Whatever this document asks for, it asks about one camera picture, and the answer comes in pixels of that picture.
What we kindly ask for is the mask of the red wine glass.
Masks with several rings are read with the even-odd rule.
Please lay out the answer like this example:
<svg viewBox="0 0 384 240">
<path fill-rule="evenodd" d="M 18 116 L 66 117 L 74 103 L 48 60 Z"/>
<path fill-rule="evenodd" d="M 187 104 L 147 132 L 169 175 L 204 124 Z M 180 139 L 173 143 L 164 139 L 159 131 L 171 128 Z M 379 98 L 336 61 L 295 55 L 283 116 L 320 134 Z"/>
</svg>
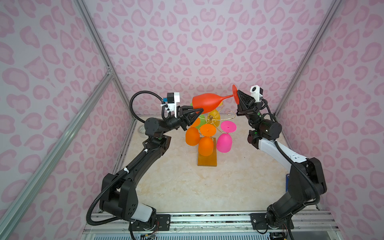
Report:
<svg viewBox="0 0 384 240">
<path fill-rule="evenodd" d="M 222 101 L 233 98 L 236 104 L 239 104 L 238 88 L 236 85 L 232 85 L 232 94 L 229 96 L 219 96 L 213 93 L 205 93 L 193 97 L 192 106 L 194 109 L 203 109 L 203 114 L 209 113 L 215 110 Z"/>
</svg>

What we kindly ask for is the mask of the pink wine glass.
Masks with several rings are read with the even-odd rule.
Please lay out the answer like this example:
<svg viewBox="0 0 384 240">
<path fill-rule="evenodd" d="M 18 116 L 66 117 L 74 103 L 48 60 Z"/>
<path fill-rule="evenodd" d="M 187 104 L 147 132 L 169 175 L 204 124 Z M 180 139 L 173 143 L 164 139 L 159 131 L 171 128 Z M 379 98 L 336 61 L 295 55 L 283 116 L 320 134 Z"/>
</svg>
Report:
<svg viewBox="0 0 384 240">
<path fill-rule="evenodd" d="M 233 145 L 233 139 L 230 134 L 237 130 L 237 125 L 231 121 L 224 121 L 221 123 L 221 129 L 224 133 L 217 140 L 217 150 L 221 153 L 228 153 Z"/>
</svg>

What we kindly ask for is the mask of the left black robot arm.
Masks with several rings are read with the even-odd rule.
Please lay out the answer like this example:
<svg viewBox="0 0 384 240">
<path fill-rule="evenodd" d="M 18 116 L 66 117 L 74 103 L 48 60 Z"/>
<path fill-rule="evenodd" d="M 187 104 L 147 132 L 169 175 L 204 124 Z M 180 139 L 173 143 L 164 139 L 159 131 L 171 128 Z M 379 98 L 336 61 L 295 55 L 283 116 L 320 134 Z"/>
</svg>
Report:
<svg viewBox="0 0 384 240">
<path fill-rule="evenodd" d="M 101 193 L 94 201 L 100 205 L 102 211 L 111 214 L 112 218 L 93 221 L 92 212 L 89 211 L 87 223 L 97 226 L 124 220 L 154 225 L 156 210 L 139 202 L 136 187 L 153 163 L 169 149 L 172 138 L 166 133 L 179 128 L 187 130 L 203 111 L 202 108 L 182 106 L 177 107 L 177 116 L 171 115 L 165 120 L 157 118 L 145 120 L 145 134 L 148 138 L 143 141 L 143 150 L 122 170 L 104 177 Z"/>
</svg>

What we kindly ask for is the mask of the orange wine glass front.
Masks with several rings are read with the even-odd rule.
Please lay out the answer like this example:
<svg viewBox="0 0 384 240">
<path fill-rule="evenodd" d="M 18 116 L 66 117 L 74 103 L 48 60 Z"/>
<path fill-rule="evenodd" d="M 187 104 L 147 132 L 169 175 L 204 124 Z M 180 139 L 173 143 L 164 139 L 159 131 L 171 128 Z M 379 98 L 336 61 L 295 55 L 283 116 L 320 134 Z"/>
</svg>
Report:
<svg viewBox="0 0 384 240">
<path fill-rule="evenodd" d="M 210 156 L 214 151 L 213 136 L 216 134 L 217 129 L 214 125 L 205 124 L 199 130 L 203 137 L 199 141 L 198 152 L 202 156 Z"/>
</svg>

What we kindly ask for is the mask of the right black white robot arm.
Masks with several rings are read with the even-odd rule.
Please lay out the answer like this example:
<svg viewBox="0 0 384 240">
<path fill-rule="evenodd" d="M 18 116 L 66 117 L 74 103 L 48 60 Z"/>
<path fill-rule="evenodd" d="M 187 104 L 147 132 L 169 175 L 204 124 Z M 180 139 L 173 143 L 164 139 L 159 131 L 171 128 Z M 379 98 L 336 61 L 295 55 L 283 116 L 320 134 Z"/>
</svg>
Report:
<svg viewBox="0 0 384 240">
<path fill-rule="evenodd" d="M 292 217 L 308 206 L 317 205 L 327 185 L 321 162 L 317 158 L 300 155 L 278 141 L 282 125 L 262 96 L 262 89 L 252 87 L 246 94 L 233 89 L 238 106 L 236 115 L 245 116 L 252 128 L 247 141 L 266 153 L 289 171 L 286 193 L 268 206 L 264 223 L 271 229 L 286 226 L 291 230 Z"/>
</svg>

